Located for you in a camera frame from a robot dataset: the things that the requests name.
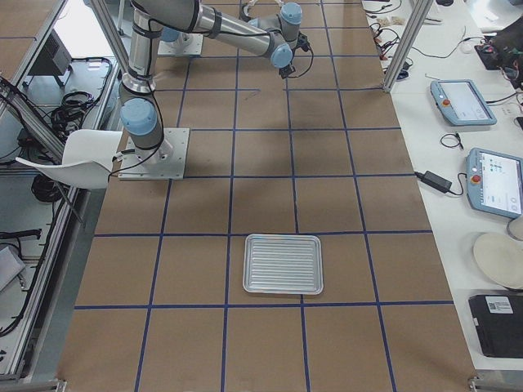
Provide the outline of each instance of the power adapter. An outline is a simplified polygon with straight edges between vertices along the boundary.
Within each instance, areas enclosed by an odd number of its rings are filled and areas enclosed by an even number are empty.
[[[423,184],[427,184],[428,186],[439,190],[443,194],[449,192],[450,187],[452,186],[452,182],[438,176],[437,174],[434,174],[431,171],[425,171],[425,174],[416,171],[414,174],[416,174],[416,177],[419,178]]]

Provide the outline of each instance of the blue joint cap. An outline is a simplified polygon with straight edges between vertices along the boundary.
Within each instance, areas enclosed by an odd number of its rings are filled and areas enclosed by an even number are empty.
[[[270,62],[276,68],[284,68],[293,61],[293,51],[288,43],[280,43],[270,55]]]
[[[134,98],[123,105],[120,119],[125,129],[134,136],[145,136],[156,127],[158,117],[153,104],[143,98]]]
[[[180,32],[175,29],[164,27],[160,39],[164,42],[175,42],[180,37]]]
[[[285,3],[279,14],[291,25],[299,25],[302,22],[302,8],[295,2]]]

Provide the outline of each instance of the tablet screen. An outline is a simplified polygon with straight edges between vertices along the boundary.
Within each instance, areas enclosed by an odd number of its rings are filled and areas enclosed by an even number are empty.
[[[483,195],[486,207],[521,214],[521,168],[515,159],[481,153]]]
[[[445,95],[459,120],[474,121],[491,118],[482,102],[467,82],[442,82],[440,83]]]

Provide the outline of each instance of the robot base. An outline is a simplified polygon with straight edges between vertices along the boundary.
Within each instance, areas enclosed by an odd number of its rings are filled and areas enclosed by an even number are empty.
[[[203,35],[202,34],[192,34],[193,38],[189,45],[185,46],[173,46],[160,41],[158,48],[158,57],[183,57],[183,56],[193,56],[198,57],[202,55],[203,48]]]
[[[172,145],[173,152],[165,160],[155,165],[139,165],[118,174],[120,180],[181,180],[186,169],[189,128],[165,128],[165,139]],[[126,149],[134,149],[131,138],[127,140]],[[124,155],[122,167],[139,163],[135,154]]]

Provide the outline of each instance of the silver ribbed tray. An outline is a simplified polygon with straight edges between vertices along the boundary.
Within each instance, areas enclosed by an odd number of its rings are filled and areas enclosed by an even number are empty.
[[[245,240],[244,289],[272,294],[320,294],[320,239],[312,235],[251,234]]]

